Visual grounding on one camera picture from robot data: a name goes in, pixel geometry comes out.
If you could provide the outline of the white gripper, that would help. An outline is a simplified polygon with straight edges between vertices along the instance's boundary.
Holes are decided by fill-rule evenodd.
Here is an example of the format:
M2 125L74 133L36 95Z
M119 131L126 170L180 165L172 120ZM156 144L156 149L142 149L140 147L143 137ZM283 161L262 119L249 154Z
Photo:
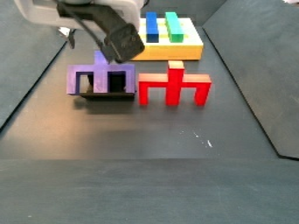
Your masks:
M68 6L87 6L88 4L110 6L122 17L126 27L139 30L140 10L146 0L14 0L24 18L32 23L82 29L76 20L60 16L58 2Z

